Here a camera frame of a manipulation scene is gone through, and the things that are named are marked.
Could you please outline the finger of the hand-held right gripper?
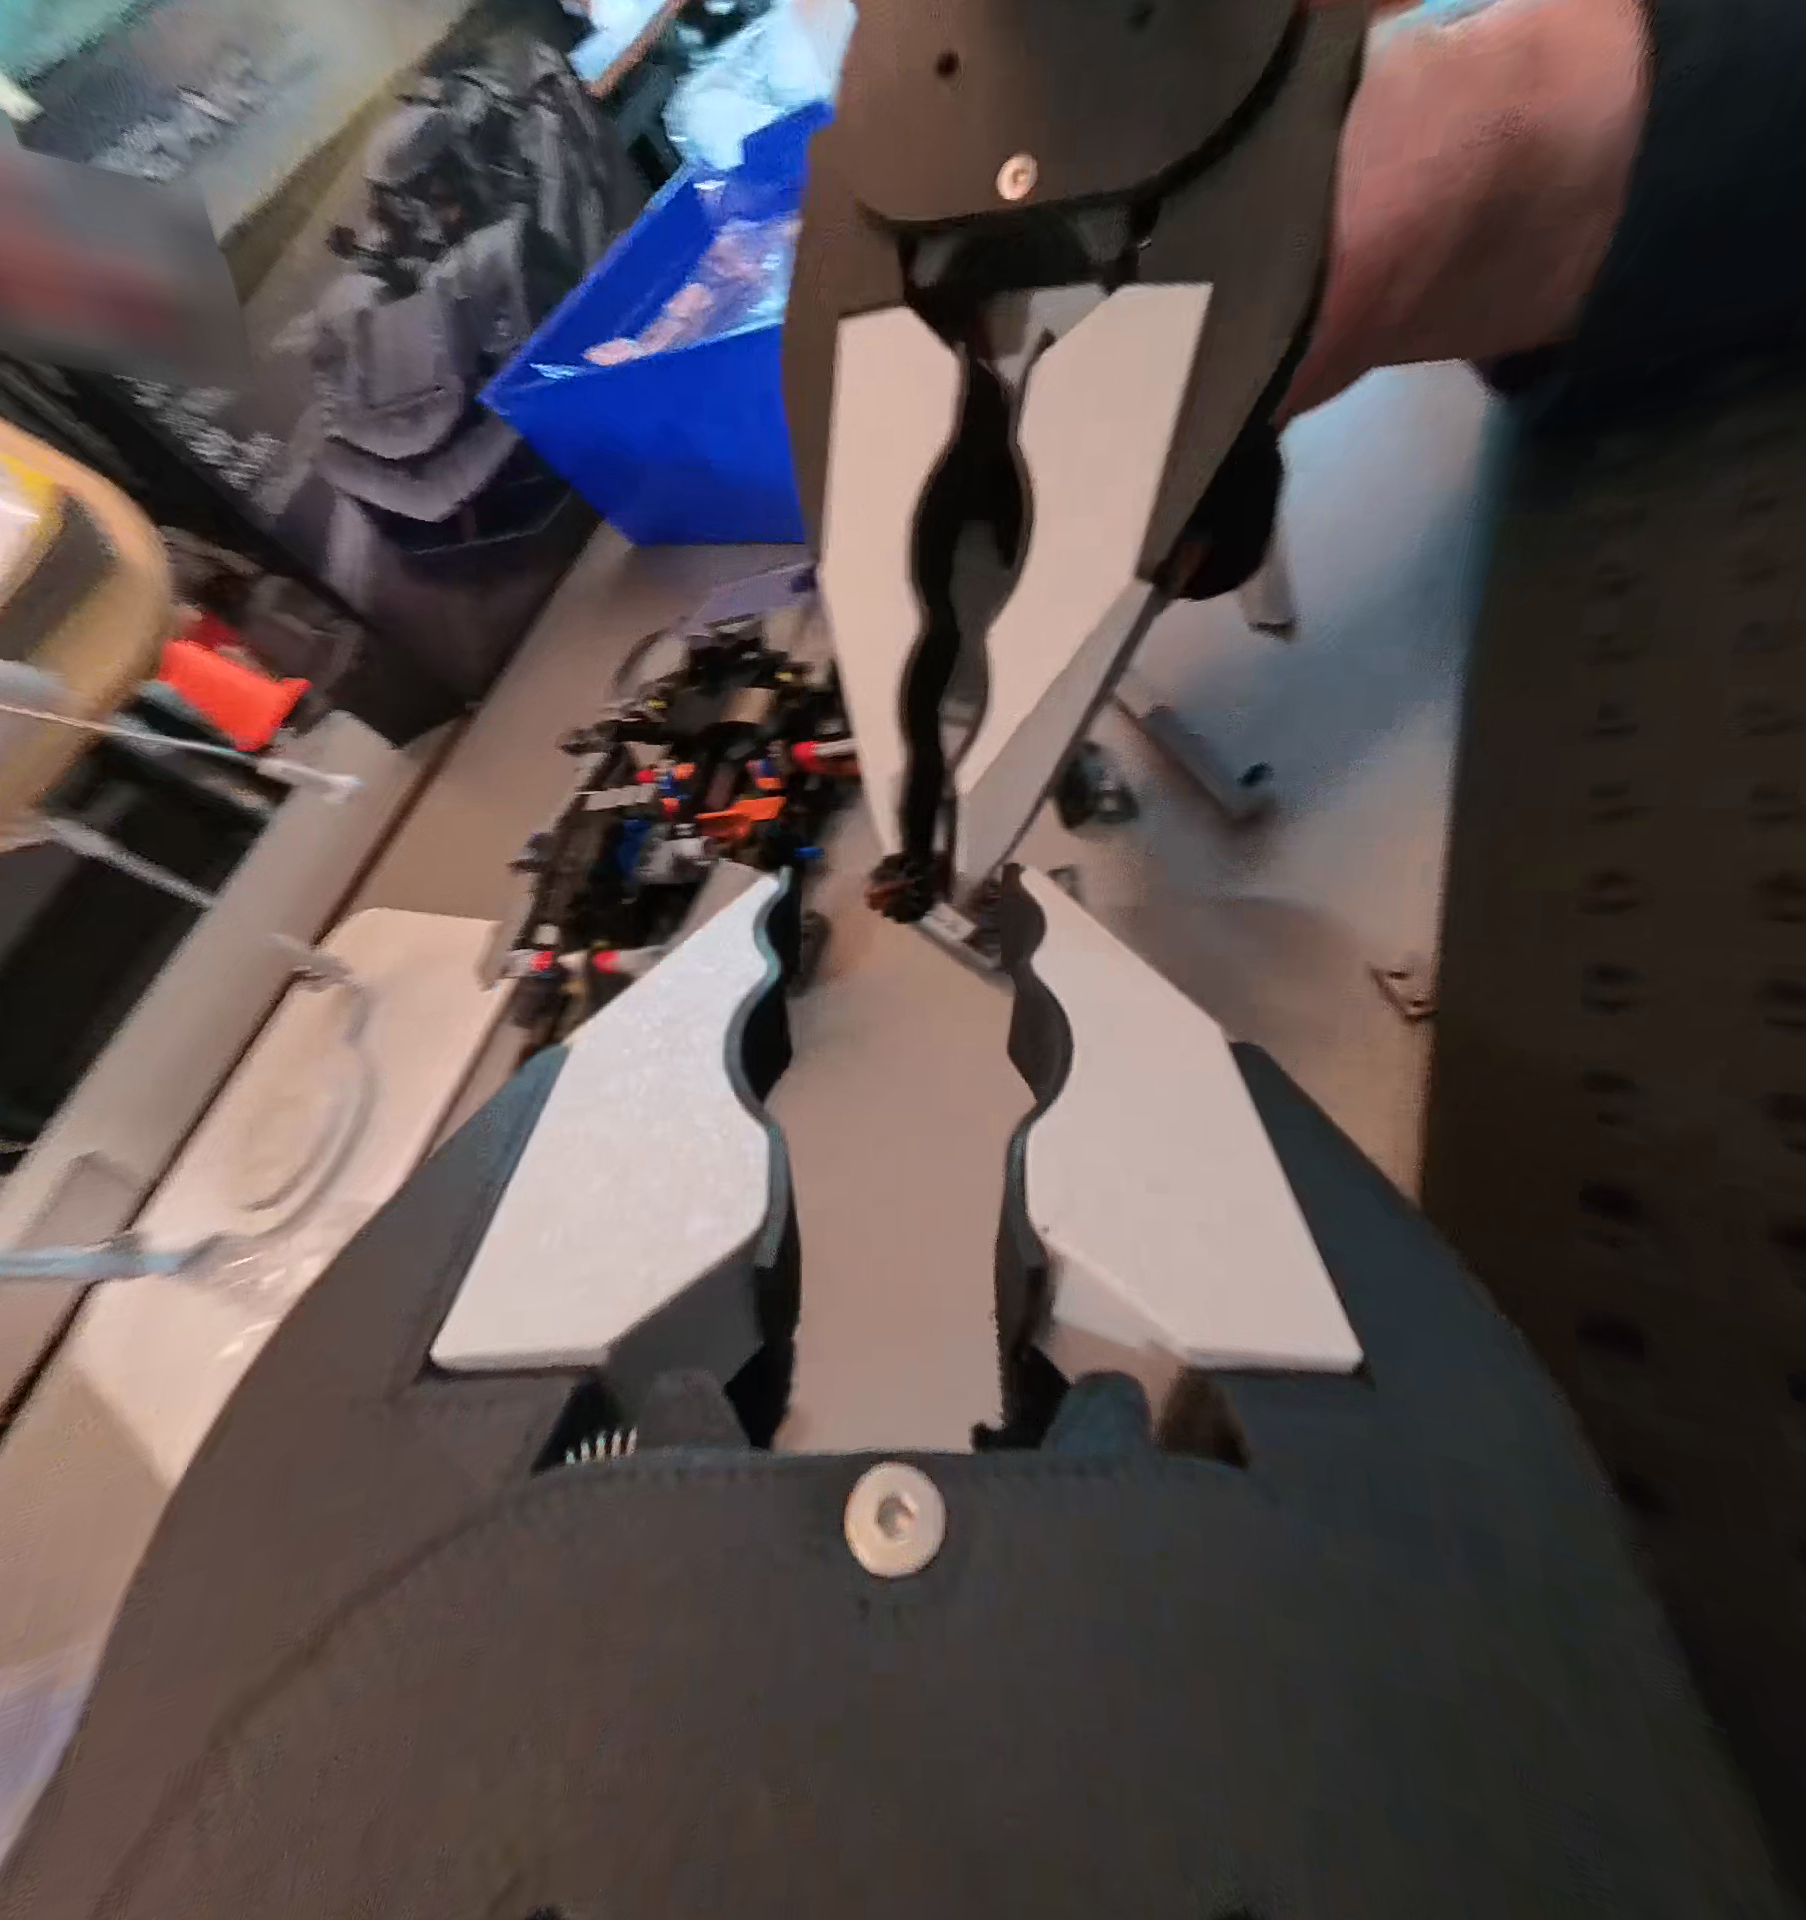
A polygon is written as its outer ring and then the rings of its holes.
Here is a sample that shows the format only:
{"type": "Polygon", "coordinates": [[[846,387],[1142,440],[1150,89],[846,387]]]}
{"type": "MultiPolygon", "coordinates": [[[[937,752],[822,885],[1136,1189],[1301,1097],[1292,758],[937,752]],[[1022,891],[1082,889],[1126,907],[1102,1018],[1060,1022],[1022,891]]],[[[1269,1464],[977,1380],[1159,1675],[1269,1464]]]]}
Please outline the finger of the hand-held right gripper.
{"type": "Polygon", "coordinates": [[[818,586],[877,853],[955,876],[966,356],[906,306],[835,334],[818,586]]]}
{"type": "Polygon", "coordinates": [[[955,770],[953,893],[1017,853],[1159,595],[1149,529],[1213,290],[1129,284],[1034,353],[1017,415],[1027,549],[984,637],[986,708],[955,770]]]}

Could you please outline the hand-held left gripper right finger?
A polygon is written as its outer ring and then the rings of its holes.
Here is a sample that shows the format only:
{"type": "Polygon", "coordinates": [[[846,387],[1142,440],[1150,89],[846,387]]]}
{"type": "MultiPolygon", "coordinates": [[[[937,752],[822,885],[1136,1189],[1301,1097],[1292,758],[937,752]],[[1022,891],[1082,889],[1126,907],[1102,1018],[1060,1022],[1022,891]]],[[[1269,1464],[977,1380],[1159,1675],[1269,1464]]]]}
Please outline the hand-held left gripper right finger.
{"type": "Polygon", "coordinates": [[[1127,1380],[1150,1438],[1221,1438],[1226,1378],[1359,1380],[1226,1028],[1033,867],[995,930],[1029,1094],[995,1232],[1000,1435],[1039,1438],[1087,1378],[1127,1380]]]}

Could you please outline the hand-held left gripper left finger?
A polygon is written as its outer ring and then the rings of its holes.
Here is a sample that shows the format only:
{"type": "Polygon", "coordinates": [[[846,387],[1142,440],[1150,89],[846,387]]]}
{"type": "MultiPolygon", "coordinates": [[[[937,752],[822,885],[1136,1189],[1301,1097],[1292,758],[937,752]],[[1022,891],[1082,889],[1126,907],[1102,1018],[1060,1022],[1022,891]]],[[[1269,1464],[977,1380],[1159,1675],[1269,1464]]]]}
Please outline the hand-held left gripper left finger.
{"type": "Polygon", "coordinates": [[[634,1428],[659,1378],[696,1370],[750,1446],[773,1444],[799,1228],[766,1099],[791,1062],[799,884],[727,877],[709,920],[555,1045],[555,1082],[430,1346],[439,1373],[566,1373],[634,1428]]]}

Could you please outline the grey car lego box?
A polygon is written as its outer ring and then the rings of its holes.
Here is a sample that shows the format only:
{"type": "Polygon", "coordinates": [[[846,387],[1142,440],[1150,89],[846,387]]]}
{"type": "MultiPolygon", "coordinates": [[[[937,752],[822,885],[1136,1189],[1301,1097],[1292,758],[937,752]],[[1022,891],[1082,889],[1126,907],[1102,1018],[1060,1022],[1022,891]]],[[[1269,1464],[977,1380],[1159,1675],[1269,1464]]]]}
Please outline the grey car lego box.
{"type": "Polygon", "coordinates": [[[482,392],[644,206],[580,6],[0,6],[25,149],[199,193],[246,365],[0,353],[0,419],[159,529],[171,580],[390,746],[500,677],[593,527],[482,392]]]}

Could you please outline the black curved lego piece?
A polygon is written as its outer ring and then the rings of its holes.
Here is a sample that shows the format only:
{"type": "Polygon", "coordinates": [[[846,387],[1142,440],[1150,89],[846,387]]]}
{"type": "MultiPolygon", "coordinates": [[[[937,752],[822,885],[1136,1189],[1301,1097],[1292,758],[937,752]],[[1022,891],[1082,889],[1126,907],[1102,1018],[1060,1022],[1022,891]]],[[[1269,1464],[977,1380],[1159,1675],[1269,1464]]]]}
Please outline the black curved lego piece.
{"type": "Polygon", "coordinates": [[[1057,824],[1073,835],[1119,829],[1137,822],[1136,789],[1092,739],[1084,739],[1069,753],[1051,798],[1057,824]]]}

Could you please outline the person's right hand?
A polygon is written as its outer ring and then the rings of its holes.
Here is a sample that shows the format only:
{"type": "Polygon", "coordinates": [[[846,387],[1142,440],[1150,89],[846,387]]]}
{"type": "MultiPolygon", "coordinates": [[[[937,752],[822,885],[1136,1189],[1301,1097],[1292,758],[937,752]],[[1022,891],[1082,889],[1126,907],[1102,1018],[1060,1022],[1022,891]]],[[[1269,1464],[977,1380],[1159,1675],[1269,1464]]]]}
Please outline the person's right hand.
{"type": "Polygon", "coordinates": [[[1327,290],[1283,422],[1378,369],[1560,347],[1651,99],[1635,4],[1371,6],[1327,290]]]}

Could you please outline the white book stand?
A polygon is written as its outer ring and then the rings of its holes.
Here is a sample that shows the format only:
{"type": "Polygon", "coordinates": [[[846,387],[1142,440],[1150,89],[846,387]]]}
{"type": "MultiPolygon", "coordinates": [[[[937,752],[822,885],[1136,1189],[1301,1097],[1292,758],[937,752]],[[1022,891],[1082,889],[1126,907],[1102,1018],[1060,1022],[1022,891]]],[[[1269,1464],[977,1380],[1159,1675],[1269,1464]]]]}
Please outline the white book stand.
{"type": "Polygon", "coordinates": [[[155,681],[195,641],[158,524],[0,419],[63,491],[0,610],[0,1441],[84,1297],[265,1269],[330,1207],[403,991],[335,930],[448,726],[308,706],[257,757],[155,681]]]}

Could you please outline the lego car model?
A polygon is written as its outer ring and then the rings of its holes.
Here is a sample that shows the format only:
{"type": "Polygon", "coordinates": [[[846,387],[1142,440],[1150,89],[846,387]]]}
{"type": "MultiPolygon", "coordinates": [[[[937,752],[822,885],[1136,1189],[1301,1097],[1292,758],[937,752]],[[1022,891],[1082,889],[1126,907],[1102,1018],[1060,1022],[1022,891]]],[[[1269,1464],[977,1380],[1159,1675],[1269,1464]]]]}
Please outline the lego car model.
{"type": "Polygon", "coordinates": [[[701,611],[643,637],[571,788],[508,869],[488,980],[522,1053],[566,1041],[714,913],[736,869],[812,877],[862,766],[835,668],[791,611],[701,611]]]}

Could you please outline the blue plastic bin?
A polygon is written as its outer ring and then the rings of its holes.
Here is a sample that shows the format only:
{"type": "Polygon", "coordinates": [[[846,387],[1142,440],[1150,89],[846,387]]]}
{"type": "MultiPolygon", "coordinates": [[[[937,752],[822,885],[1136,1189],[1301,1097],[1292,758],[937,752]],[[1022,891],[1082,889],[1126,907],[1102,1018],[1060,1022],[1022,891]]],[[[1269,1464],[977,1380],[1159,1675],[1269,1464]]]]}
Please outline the blue plastic bin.
{"type": "MultiPolygon", "coordinates": [[[[656,196],[684,171],[736,169],[755,178],[798,178],[802,196],[811,143],[828,121],[825,104],[794,109],[754,133],[733,169],[686,166],[656,196]]],[[[490,377],[486,410],[633,546],[802,542],[779,382],[784,312],[750,334],[617,369],[585,369],[576,353],[590,273],[490,377]]]]}

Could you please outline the orange box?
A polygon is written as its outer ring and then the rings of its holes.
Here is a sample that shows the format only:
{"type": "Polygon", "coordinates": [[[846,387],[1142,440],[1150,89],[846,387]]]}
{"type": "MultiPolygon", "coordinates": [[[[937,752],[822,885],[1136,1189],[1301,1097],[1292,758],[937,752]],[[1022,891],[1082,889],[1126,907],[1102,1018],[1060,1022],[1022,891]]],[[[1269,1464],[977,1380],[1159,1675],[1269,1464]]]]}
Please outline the orange box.
{"type": "Polygon", "coordinates": [[[180,637],[164,644],[155,666],[155,681],[164,685],[247,757],[257,757],[274,746],[288,726],[292,713],[313,691],[309,678],[275,678],[251,663],[180,637]]]}

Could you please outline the long grey lego beam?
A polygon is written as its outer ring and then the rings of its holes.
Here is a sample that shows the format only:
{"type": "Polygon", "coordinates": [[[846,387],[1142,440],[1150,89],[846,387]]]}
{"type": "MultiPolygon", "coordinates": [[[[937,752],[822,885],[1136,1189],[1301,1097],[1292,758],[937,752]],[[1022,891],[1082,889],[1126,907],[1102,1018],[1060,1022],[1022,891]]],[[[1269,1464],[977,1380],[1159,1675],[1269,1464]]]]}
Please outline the long grey lego beam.
{"type": "Polygon", "coordinates": [[[1227,758],[1185,713],[1163,699],[1129,709],[1149,743],[1230,824],[1248,829],[1275,810],[1275,770],[1265,758],[1227,758]]]}

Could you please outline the large clear plastic bag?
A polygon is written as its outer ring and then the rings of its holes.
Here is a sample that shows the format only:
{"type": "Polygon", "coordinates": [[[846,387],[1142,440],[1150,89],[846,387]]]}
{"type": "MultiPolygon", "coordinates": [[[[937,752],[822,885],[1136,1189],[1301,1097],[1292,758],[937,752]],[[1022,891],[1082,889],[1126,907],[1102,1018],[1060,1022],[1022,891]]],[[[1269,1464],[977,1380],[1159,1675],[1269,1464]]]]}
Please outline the large clear plastic bag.
{"type": "Polygon", "coordinates": [[[799,182],[684,171],[584,284],[576,358],[617,369],[782,320],[799,182]]]}

